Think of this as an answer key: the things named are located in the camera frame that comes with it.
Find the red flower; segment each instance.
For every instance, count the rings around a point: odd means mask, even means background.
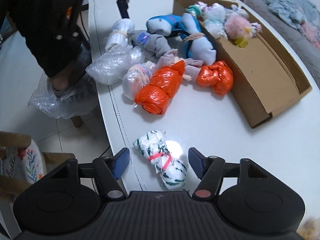
[[[23,158],[26,156],[26,148],[17,148],[17,153],[20,160],[23,160]]]

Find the pink fluffy ball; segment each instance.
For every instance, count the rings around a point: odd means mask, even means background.
[[[242,38],[246,27],[251,28],[250,22],[238,14],[230,16],[224,25],[224,29],[231,40]]]

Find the orange plastic bag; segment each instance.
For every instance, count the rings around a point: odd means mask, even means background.
[[[162,115],[168,108],[169,99],[178,91],[182,83],[185,62],[179,61],[171,67],[159,69],[136,95],[134,102],[150,114]]]
[[[197,83],[201,87],[210,86],[216,94],[224,96],[233,86],[233,74],[227,64],[220,60],[211,66],[201,67]]]

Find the purple butterfly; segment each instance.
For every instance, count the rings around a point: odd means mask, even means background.
[[[150,34],[148,33],[140,33],[139,37],[137,38],[137,42],[140,42],[142,45],[145,45],[149,39]]]

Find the cardboard box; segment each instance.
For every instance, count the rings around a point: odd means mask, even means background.
[[[174,0],[173,14],[181,16],[187,12],[185,8],[197,1],[208,5],[217,2],[224,7],[237,5],[225,0]],[[233,41],[215,40],[199,21],[202,32],[217,50],[217,60],[224,60],[233,71],[233,96],[254,128],[298,102],[312,87],[281,42],[255,16],[248,14],[250,22],[261,24],[262,33],[249,40],[245,49]]]

